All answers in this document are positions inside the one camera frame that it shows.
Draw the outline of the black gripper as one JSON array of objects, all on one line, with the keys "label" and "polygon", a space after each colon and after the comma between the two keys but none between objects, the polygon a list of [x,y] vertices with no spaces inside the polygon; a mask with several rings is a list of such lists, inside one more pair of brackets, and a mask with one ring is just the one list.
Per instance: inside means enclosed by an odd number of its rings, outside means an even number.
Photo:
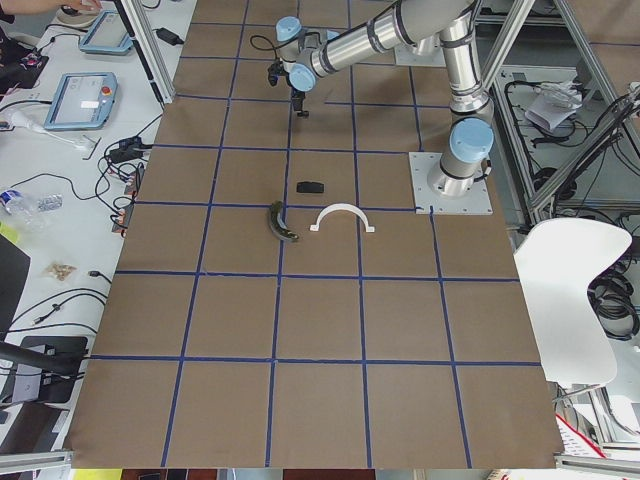
[{"label": "black gripper", "polygon": [[299,91],[295,88],[291,91],[291,104],[293,110],[297,113],[298,118],[308,118],[308,111],[304,109],[304,100],[306,94],[303,91]]}]

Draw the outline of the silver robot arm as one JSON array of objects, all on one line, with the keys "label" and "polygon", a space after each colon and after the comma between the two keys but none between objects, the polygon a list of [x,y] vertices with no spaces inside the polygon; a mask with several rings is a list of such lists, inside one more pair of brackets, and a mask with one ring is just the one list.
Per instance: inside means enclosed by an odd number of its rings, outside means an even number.
[{"label": "silver robot arm", "polygon": [[294,111],[316,82],[376,54],[392,52],[400,66],[444,66],[451,92],[452,126],[447,147],[428,174],[431,190],[458,198],[481,181],[494,142],[493,102],[477,55],[476,1],[395,1],[343,33],[305,28],[286,16],[275,25],[277,43],[268,69],[271,85],[285,79]]}]

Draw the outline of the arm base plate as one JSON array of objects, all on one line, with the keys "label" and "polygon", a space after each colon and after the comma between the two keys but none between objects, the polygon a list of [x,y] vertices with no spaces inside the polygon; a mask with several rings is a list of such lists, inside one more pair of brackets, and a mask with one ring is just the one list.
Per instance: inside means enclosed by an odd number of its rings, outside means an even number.
[{"label": "arm base plate", "polygon": [[394,48],[395,64],[399,66],[444,68],[445,60],[439,45],[426,50],[415,50],[406,45]]},{"label": "arm base plate", "polygon": [[480,167],[467,179],[454,179],[441,170],[439,152],[410,152],[409,164],[416,214],[493,214]]}]

